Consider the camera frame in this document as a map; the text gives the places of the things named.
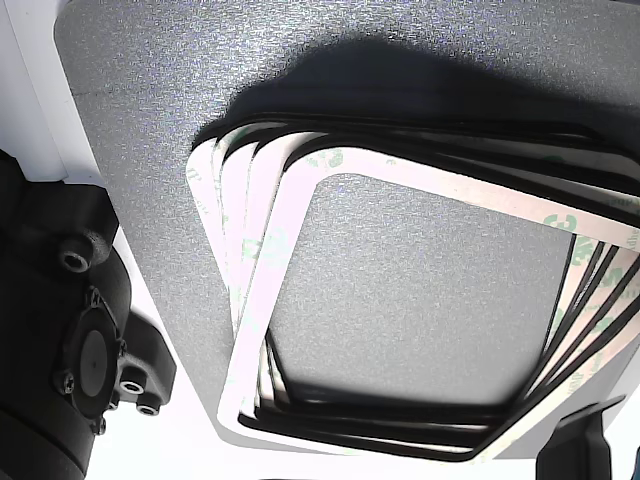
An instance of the stack of gaskets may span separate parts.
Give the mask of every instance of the stack of gaskets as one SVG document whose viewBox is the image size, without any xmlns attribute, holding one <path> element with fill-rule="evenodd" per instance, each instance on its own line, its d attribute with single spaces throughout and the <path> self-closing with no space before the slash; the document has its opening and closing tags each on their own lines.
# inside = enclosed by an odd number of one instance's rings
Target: stack of gaskets
<svg viewBox="0 0 640 480">
<path fill-rule="evenodd" d="M 187 177 L 241 435 L 493 458 L 640 334 L 640 165 L 582 128 L 263 115 Z"/>
</svg>

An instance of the textured surface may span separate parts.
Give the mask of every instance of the textured surface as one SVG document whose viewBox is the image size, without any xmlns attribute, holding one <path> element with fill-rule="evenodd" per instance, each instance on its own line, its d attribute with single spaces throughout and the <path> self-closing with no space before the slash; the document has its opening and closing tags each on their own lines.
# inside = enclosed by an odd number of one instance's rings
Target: textured surface
<svg viewBox="0 0 640 480">
<path fill-rule="evenodd" d="M 329 177 L 272 319 L 283 370 L 343 400 L 505 402 L 540 358 L 570 239 L 369 177 Z"/>
<path fill-rule="evenodd" d="M 640 150 L 638 24 L 640 9 L 606 1 L 76 0 L 55 35 L 127 238 L 214 418 L 232 334 L 184 177 L 201 127 L 236 99 L 238 113 L 578 121 Z M 278 89 L 253 86 L 276 76 Z"/>
</svg>

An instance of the black rubber gasket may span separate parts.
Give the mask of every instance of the black rubber gasket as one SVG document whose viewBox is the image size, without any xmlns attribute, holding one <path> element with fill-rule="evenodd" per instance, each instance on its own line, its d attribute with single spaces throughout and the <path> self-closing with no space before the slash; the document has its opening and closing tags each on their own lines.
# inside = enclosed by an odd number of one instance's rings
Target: black rubber gasket
<svg viewBox="0 0 640 480">
<path fill-rule="evenodd" d="M 604 303 L 600 306 L 598 311 L 593 315 L 589 323 L 584 327 L 584 329 L 578 334 L 576 339 L 571 343 L 569 348 L 565 350 L 565 352 L 558 359 L 556 364 L 549 370 L 549 372 L 545 375 L 545 377 L 541 380 L 541 384 L 548 383 L 551 381 L 553 376 L 560 370 L 562 365 L 571 357 L 571 355 L 578 349 L 582 341 L 587 338 L 589 332 L 595 328 L 595 326 L 602 320 L 605 315 L 609 312 L 613 304 L 620 298 L 624 289 L 629 285 L 633 277 L 635 277 L 636 273 L 640 270 L 640 256 L 636 258 L 636 260 L 631 264 L 629 270 L 626 271 L 620 282 L 615 286 L 611 294 L 607 297 Z"/>
<path fill-rule="evenodd" d="M 607 327 L 600 336 L 594 340 L 578 357 L 555 379 L 553 379 L 548 385 L 545 385 L 541 389 L 534 392 L 522 405 L 514 410 L 512 414 L 505 420 L 505 422 L 497 429 L 495 429 L 487 438 L 485 438 L 479 445 L 477 445 L 471 452 L 467 453 L 451 453 L 443 452 L 439 450 L 433 450 L 429 448 L 421 448 L 414 446 L 397 445 L 392 443 L 385 443 L 378 440 L 369 438 L 355 438 L 346 435 L 339 435 L 326 431 L 328 429 L 306 429 L 295 424 L 295 422 L 282 422 L 280 420 L 274 421 L 272 419 L 258 420 L 251 417 L 247 417 L 244 414 L 239 414 L 238 422 L 251 429 L 260 430 L 264 432 L 277 433 L 303 440 L 311 440 L 315 442 L 322 442 L 336 446 L 342 446 L 346 448 L 357 448 L 362 450 L 370 450 L 381 453 L 388 453 L 392 455 L 400 455 L 404 457 L 425 458 L 431 460 L 440 460 L 447 462 L 464 462 L 471 460 L 478 455 L 482 450 L 488 447 L 493 441 L 495 441 L 500 435 L 506 432 L 511 426 L 513 426 L 518 420 L 526 415 L 532 408 L 540 403 L 547 395 L 555 390 L 561 383 L 567 380 L 573 371 L 579 367 L 580 364 L 591 358 L 602 348 L 606 347 L 609 342 L 620 333 L 620 331 L 629 323 L 629 321 L 640 311 L 640 297 L 636 298 L 615 320 L 609 327 Z"/>
<path fill-rule="evenodd" d="M 269 339 L 271 337 L 271 333 L 268 332 L 265 338 L 267 342 L 267 348 L 273 353 L 273 362 L 276 364 L 278 361 L 276 360 L 276 350 L 271 349 L 269 345 Z M 269 359 L 269 369 L 270 376 L 272 379 L 272 386 L 275 390 L 275 385 L 273 384 L 273 370 L 277 368 L 280 371 L 280 368 L 277 365 L 274 365 Z M 483 418 L 483 421 L 478 421 L 474 418 L 473 422 L 465 422 L 465 425 L 458 424 L 447 424 L 443 422 L 443 417 L 439 416 L 438 422 L 434 422 L 432 418 L 430 418 L 430 422 L 423 422 L 424 424 L 414 424 L 407 425 L 408 423 L 417 422 L 417 418 L 421 416 L 424 412 L 418 411 L 418 415 L 414 415 L 410 418 L 410 420 L 404 420 L 402 422 L 389 422 L 389 421 L 381 421 L 381 418 L 367 418 L 366 416 L 363 418 L 353 417 L 345 415 L 345 412 L 341 412 L 341 415 L 332 417 L 327 415 L 326 411 L 320 411 L 319 415 L 314 415 L 316 412 L 306 413 L 304 409 L 300 409 L 295 406 L 291 406 L 290 404 L 284 404 L 277 400 L 277 396 L 274 395 L 274 404 L 275 410 L 273 407 L 262 408 L 257 407 L 255 409 L 255 415 L 258 419 L 272 419 L 272 420 L 280 420 L 283 422 L 293 422 L 297 425 L 305 425 L 308 428 L 328 428 L 331 426 L 331 430 L 333 433 L 338 433 L 342 435 L 350 435 L 350 436 L 378 436 L 381 429 L 384 429 L 385 438 L 390 440 L 402 441 L 402 442 L 425 442 L 429 443 L 440 443 L 443 445 L 453 445 L 453 446 L 461 446 L 461 447 L 472 447 L 473 443 L 477 443 L 479 440 L 483 439 L 490 432 L 499 425 L 495 422 L 496 418 Z M 468 419 L 468 409 L 461 412 L 463 415 L 455 415 L 455 418 L 452 418 L 454 421 L 460 421 L 461 418 Z"/>
<path fill-rule="evenodd" d="M 547 344 L 549 343 L 549 335 L 551 335 L 551 328 L 553 327 L 553 319 L 555 318 L 556 310 L 558 309 L 558 304 L 560 303 L 560 297 L 562 296 L 562 289 L 564 287 L 564 283 L 567 281 L 567 273 L 569 272 L 569 267 L 571 266 L 571 262 L 573 261 L 573 249 L 576 246 L 576 237 L 577 235 L 575 234 L 571 235 L 571 241 L 569 242 L 569 250 L 567 251 L 567 258 L 564 262 L 564 268 L 562 269 L 562 277 L 560 279 L 560 288 L 558 288 L 558 293 L 556 294 L 556 300 L 555 302 L 553 302 L 553 309 L 551 310 L 551 318 L 549 319 L 549 326 L 547 327 L 547 333 L 544 336 L 544 343 L 543 343 L 544 348 L 542 349 L 542 352 L 540 352 L 540 359 L 538 360 L 538 363 L 543 361 L 544 354 L 547 350 Z"/>
<path fill-rule="evenodd" d="M 591 295 L 597 288 L 598 284 L 600 283 L 600 280 L 602 280 L 602 277 L 604 277 L 604 274 L 608 266 L 611 264 L 611 261 L 613 260 L 613 256 L 615 255 L 617 248 L 614 250 L 614 247 L 612 247 L 609 250 L 607 254 L 608 258 L 605 259 L 606 261 L 603 260 L 602 265 L 598 269 L 598 272 L 595 272 L 596 266 L 598 264 L 598 261 L 600 260 L 600 256 L 602 255 L 603 250 L 604 250 L 604 243 L 598 242 L 598 245 L 596 246 L 593 254 L 591 255 L 589 264 L 587 265 L 587 268 L 585 269 L 582 275 L 582 278 L 580 279 L 580 283 L 578 284 L 578 287 L 576 288 L 571 298 L 571 301 L 569 302 L 569 308 L 567 308 L 567 311 L 565 312 L 564 317 L 560 322 L 560 325 L 558 325 L 558 330 L 556 331 L 556 334 L 551 339 L 551 343 L 549 343 L 549 346 L 545 350 L 540 362 L 536 365 L 536 368 L 533 370 L 533 373 L 529 377 L 529 380 L 525 383 L 524 387 L 522 388 L 522 391 L 520 392 L 520 395 L 518 396 L 518 400 L 516 403 L 523 401 L 524 398 L 527 396 L 529 390 L 537 380 L 538 376 L 542 373 L 542 370 L 544 370 L 544 367 L 547 365 L 551 357 L 553 357 L 555 352 L 558 350 L 558 347 L 562 343 L 562 340 L 571 329 L 575 320 L 578 318 L 578 315 L 580 314 L 580 312 L 582 312 L 582 309 L 587 304 L 589 297 L 591 297 Z"/>
<path fill-rule="evenodd" d="M 350 131 L 353 135 L 360 135 L 362 138 L 371 138 L 371 131 L 365 131 L 362 128 L 354 128 L 352 126 L 322 125 L 305 122 L 292 126 L 273 127 L 264 130 L 252 132 L 243 137 L 239 142 L 234 143 L 227 150 L 226 158 L 233 152 L 245 145 L 254 142 L 260 142 L 256 148 L 256 153 L 269 142 L 290 133 L 314 132 L 318 133 L 334 133 L 337 135 Z M 553 161 L 545 161 L 544 159 L 532 159 L 528 157 L 511 155 L 505 153 L 489 152 L 478 150 L 470 147 L 461 147 L 450 143 L 437 142 L 434 140 L 412 137 L 411 135 L 398 134 L 394 131 L 381 130 L 375 132 L 376 141 L 384 140 L 387 143 L 399 143 L 406 146 L 412 146 L 421 152 L 424 149 L 433 155 L 444 155 L 452 158 L 468 159 L 476 162 L 497 165 L 507 168 L 518 169 L 524 172 L 546 175 L 549 177 L 559 178 L 563 180 L 579 182 L 594 187 L 613 190 L 629 195 L 635 195 L 640 190 L 640 182 L 636 179 L 615 172 L 607 172 L 596 170 L 588 167 L 581 167 L 573 164 L 562 164 Z"/>
<path fill-rule="evenodd" d="M 640 228 L 640 217 L 633 213 L 625 212 L 579 195 L 567 193 L 564 190 L 559 190 L 547 185 L 540 185 L 531 180 L 492 170 L 482 165 L 469 164 L 453 157 L 446 157 L 431 152 L 416 151 L 413 148 L 405 149 L 402 146 L 376 141 L 370 138 L 339 137 L 336 135 L 310 140 L 291 154 L 285 162 L 284 171 L 286 172 L 291 165 L 306 155 L 329 148 L 362 148 L 392 155 L 421 165 L 436 167 L 440 170 L 466 175 L 477 180 L 500 185 L 539 198 L 556 201 L 585 212 Z"/>
<path fill-rule="evenodd" d="M 320 146 L 324 146 L 324 144 L 327 142 L 327 140 L 329 140 L 331 142 L 331 138 L 330 137 L 321 137 L 319 139 L 316 140 L 312 140 L 310 142 L 308 142 L 307 144 L 303 145 L 300 149 L 298 149 L 296 152 L 294 152 L 292 154 L 293 158 L 290 158 L 290 162 L 292 163 L 293 161 L 295 161 L 296 159 L 302 158 L 307 151 L 315 151 L 317 148 L 319 148 Z M 578 292 L 575 293 L 576 298 L 574 298 L 572 300 L 572 304 L 575 304 L 579 298 L 585 298 L 583 295 L 580 295 L 580 291 L 585 288 L 584 282 L 586 282 L 586 280 L 589 279 L 591 272 L 593 271 L 593 269 L 595 268 L 595 264 L 596 261 L 598 260 L 602 249 L 604 247 L 604 244 L 599 243 L 598 247 L 596 248 L 596 252 L 594 253 L 594 255 L 592 256 L 592 261 L 591 261 L 591 267 L 588 268 L 588 273 L 585 276 L 584 281 L 582 282 L 583 285 L 579 286 Z M 612 249 L 609 252 L 608 255 L 608 259 L 603 263 L 603 266 L 601 267 L 601 269 L 599 269 L 599 274 L 597 276 L 597 278 L 600 278 L 604 275 L 605 270 L 607 265 L 610 263 L 611 259 L 613 258 L 613 255 L 615 254 L 615 251 L 617 250 L 616 247 L 612 247 Z M 591 290 L 588 292 L 589 296 L 591 294 L 591 292 L 593 291 L 593 289 L 595 289 L 595 286 L 597 286 L 597 283 L 599 283 L 598 279 L 595 279 L 595 282 L 589 282 L 589 285 L 592 286 Z M 559 332 L 555 337 L 555 341 L 558 342 L 559 339 L 561 339 L 563 337 L 562 332 Z M 551 353 L 553 353 L 553 351 L 555 351 L 555 348 L 553 346 L 553 342 L 552 342 L 552 346 L 550 346 L 550 351 Z M 535 379 L 537 378 L 537 375 L 532 376 L 532 381 L 535 381 Z M 399 418 L 396 417 L 390 417 L 389 415 L 392 414 L 393 415 L 393 410 L 389 409 L 389 408 L 382 408 L 382 407 L 363 407 L 363 406 L 358 406 L 358 407 L 353 407 L 353 406 L 349 406 L 349 405 L 339 405 L 339 404 L 332 404 L 332 405 L 318 405 L 318 404 L 314 404 L 314 403 L 304 403 L 304 402 L 300 402 L 300 401 L 296 401 L 295 397 L 291 398 L 292 400 L 292 404 L 291 405 L 278 405 L 278 408 L 282 409 L 283 411 L 287 411 L 291 414 L 305 414 L 305 415 L 315 415 L 315 416 L 321 416 L 323 418 L 338 418 L 338 417 L 348 417 L 348 418 L 358 418 L 358 419 L 362 419 L 363 416 L 365 416 L 364 418 L 368 417 L 371 420 L 387 420 L 387 421 L 416 421 L 417 418 L 421 418 L 423 415 L 427 415 L 426 418 L 424 418 L 424 421 L 439 421 L 439 422 L 444 422 L 444 421 L 449 421 L 447 419 L 451 419 L 451 422 L 459 422 L 459 423 L 465 423 L 465 417 L 471 416 L 472 418 L 470 419 L 473 423 L 482 423 L 483 421 L 487 421 L 489 420 L 488 417 L 484 417 L 482 418 L 482 415 L 480 414 L 480 411 L 478 411 L 478 409 L 474 408 L 473 406 L 461 406 L 461 407 L 450 407 L 450 408 L 443 408 L 441 405 L 439 406 L 434 406 L 433 410 L 430 408 L 430 406 L 428 405 L 421 405 L 420 407 L 416 408 L 415 411 L 412 411 L 412 409 L 402 409 L 400 411 L 400 416 Z M 503 415 L 503 412 L 495 412 L 493 415 L 491 415 L 491 417 L 493 417 L 493 420 L 496 421 L 498 419 L 500 419 Z"/>
<path fill-rule="evenodd" d="M 278 365 L 278 371 L 286 387 L 291 382 L 287 379 L 286 372 L 279 367 L 279 365 L 282 365 L 282 361 L 280 360 L 278 349 L 275 348 L 275 340 L 270 330 L 267 330 L 265 340 L 273 352 L 274 361 Z M 340 403 L 319 404 L 296 398 L 295 393 L 290 389 L 287 389 L 287 396 L 289 397 L 289 404 L 281 402 L 274 395 L 274 404 L 280 411 L 292 415 L 313 415 L 323 419 L 323 421 L 324 419 L 340 418 L 346 422 L 354 421 L 358 423 L 362 421 L 423 422 L 441 425 L 478 425 L 492 428 L 498 426 L 510 410 L 510 404 L 485 407 L 478 405 L 443 406 L 442 404 L 414 403 L 413 405 L 407 404 L 403 407 L 395 408 Z"/>
<path fill-rule="evenodd" d="M 269 138 L 273 138 L 273 134 L 272 134 L 273 130 L 279 130 L 280 128 L 282 127 L 261 128 L 251 133 L 247 133 L 246 135 L 244 135 L 242 138 L 239 138 L 238 140 L 234 140 L 231 143 L 231 145 L 229 145 L 229 148 L 227 148 L 227 151 L 224 154 L 224 158 L 222 159 L 222 164 L 224 165 L 225 162 L 229 159 L 229 157 L 233 153 L 240 150 L 242 147 L 246 147 L 247 145 L 251 145 L 252 143 L 259 143 L 265 137 L 265 135 L 267 135 Z"/>
<path fill-rule="evenodd" d="M 607 256 L 605 257 L 605 259 L 603 259 L 603 262 L 601 263 L 600 267 L 595 272 L 595 274 L 594 274 L 594 270 L 599 260 L 600 254 L 594 255 L 592 257 L 590 265 L 588 266 L 587 271 L 585 271 L 585 274 L 583 275 L 580 285 L 576 289 L 576 292 L 574 293 L 574 298 L 572 299 L 572 302 L 571 302 L 574 305 L 573 311 L 576 312 L 575 315 L 577 315 L 577 313 L 582 311 L 582 309 L 586 305 L 588 298 L 592 295 L 593 291 L 595 290 L 595 287 L 600 283 L 601 276 L 602 276 L 600 274 L 601 273 L 604 274 L 608 265 L 610 264 L 610 260 L 613 259 L 616 252 L 617 252 L 617 248 L 615 247 L 612 247 L 608 251 Z M 636 259 L 634 264 L 632 264 L 630 269 L 625 274 L 624 278 L 619 282 L 619 284 L 616 286 L 614 291 L 607 298 L 607 302 L 613 304 L 613 302 L 615 302 L 619 298 L 620 294 L 622 293 L 626 285 L 628 285 L 630 280 L 635 276 L 635 274 L 639 269 L 640 269 L 640 258 Z M 526 399 L 524 402 L 522 402 L 520 405 L 514 408 L 512 410 L 512 413 L 515 412 L 514 415 L 516 415 L 517 418 L 520 418 L 522 415 L 524 415 L 524 413 L 522 412 L 526 410 L 527 405 L 529 405 L 529 408 L 531 408 L 535 403 L 537 403 L 537 401 L 542 399 L 543 396 L 546 396 L 546 394 L 550 392 L 551 389 L 555 388 L 562 381 L 564 381 L 563 379 L 568 378 L 568 376 L 572 373 L 572 370 L 574 370 L 579 365 L 579 363 L 582 363 L 582 361 L 588 359 L 593 354 L 595 354 L 597 350 L 600 350 L 601 348 L 606 346 L 606 344 L 615 335 L 617 335 L 620 332 L 620 330 L 624 327 L 624 325 L 626 325 L 626 323 L 628 323 L 628 321 L 631 318 L 633 318 L 633 316 L 638 312 L 638 310 L 640 310 L 640 300 L 636 299 L 634 302 L 632 302 L 631 305 L 629 305 L 625 309 L 624 312 L 622 312 L 616 318 L 616 320 L 604 332 L 602 332 L 602 334 L 592 343 L 592 345 L 590 345 L 585 350 L 585 352 L 579 355 L 578 358 L 571 363 L 571 365 L 567 369 L 561 372 L 560 375 L 555 380 L 551 380 L 548 385 L 545 385 L 545 383 L 543 382 L 542 383 L 543 386 L 536 389 L 536 391 L 534 391 L 534 393 L 531 395 L 530 398 Z M 595 318 L 594 320 L 592 320 L 593 326 L 597 324 L 597 321 L 598 320 Z M 588 332 L 590 331 L 590 329 L 588 327 L 585 327 L 585 331 Z M 266 428 L 269 428 L 272 430 L 277 429 L 278 430 L 277 433 L 296 436 L 298 438 L 307 438 L 300 434 L 300 430 L 304 428 L 312 432 L 311 435 L 313 436 L 313 438 L 308 438 L 308 439 L 318 439 L 318 441 L 325 441 L 327 443 L 332 443 L 332 444 L 342 444 L 345 446 L 350 446 L 355 448 L 373 449 L 376 451 L 384 451 L 387 453 L 395 453 L 398 455 L 405 455 L 405 456 L 408 455 L 408 456 L 422 457 L 425 454 L 428 454 L 429 455 L 428 458 L 440 459 L 445 461 L 460 460 L 461 455 L 470 455 L 470 453 L 461 454 L 461 453 L 442 452 L 437 450 L 429 450 L 429 449 L 425 450 L 423 448 L 409 447 L 409 446 L 402 446 L 402 445 L 392 445 L 392 448 L 389 449 L 388 447 L 390 447 L 391 444 L 381 442 L 379 440 L 374 440 L 374 439 L 384 437 L 387 440 L 396 440 L 396 441 L 411 442 L 411 443 L 418 443 L 422 441 L 423 443 L 428 443 L 428 444 L 439 444 L 439 445 L 441 444 L 441 445 L 453 445 L 453 446 L 464 446 L 464 447 L 472 447 L 473 445 L 476 445 L 475 450 L 478 450 L 481 448 L 477 446 L 478 442 L 480 442 L 480 444 L 482 445 L 487 441 L 491 441 L 490 437 L 493 437 L 496 434 L 496 432 L 498 432 L 501 428 L 504 428 L 504 425 L 503 425 L 502 427 L 487 429 L 486 431 L 482 431 L 482 432 L 469 432 L 469 431 L 446 432 L 446 431 L 442 431 L 442 429 L 436 429 L 436 428 L 388 429 L 388 428 L 385 428 L 383 425 L 379 425 L 379 424 L 378 425 L 364 424 L 364 425 L 359 425 L 354 427 L 353 423 L 345 424 L 344 418 L 330 419 L 325 416 L 318 418 L 313 415 L 308 416 L 308 415 L 300 415 L 296 413 L 287 414 L 284 412 L 279 413 L 279 412 L 264 411 L 262 409 L 256 409 L 255 413 L 256 413 L 257 419 L 263 422 L 264 426 L 267 426 Z M 505 415 L 502 418 L 502 420 L 506 421 L 508 424 L 508 421 L 506 419 L 507 419 L 507 415 Z M 245 418 L 242 421 L 244 421 L 243 424 L 245 426 L 251 426 L 251 428 L 258 428 L 259 426 L 255 425 L 252 422 L 252 420 L 253 419 L 249 419 L 247 421 L 247 419 Z M 455 420 L 457 420 L 458 423 L 464 423 L 459 418 Z M 333 441 L 328 441 L 327 435 L 334 436 Z M 407 449 L 407 448 L 413 449 L 412 450 L 413 453 L 409 454 L 407 453 L 406 450 L 398 450 L 397 447 L 402 447 L 404 449 Z"/>
<path fill-rule="evenodd" d="M 236 128 L 258 122 L 299 123 L 313 122 L 328 125 L 343 125 L 364 128 L 417 130 L 432 133 L 468 135 L 530 143 L 545 143 L 566 148 L 589 148 L 601 152 L 617 153 L 634 159 L 631 152 L 610 144 L 602 135 L 583 125 L 566 122 L 532 121 L 481 121 L 460 119 L 431 119 L 425 121 L 406 121 L 403 119 L 355 117 L 345 115 L 301 114 L 287 112 L 264 112 L 240 118 L 217 120 L 198 132 L 192 143 L 192 149 L 212 138 L 222 138 Z"/>
</svg>

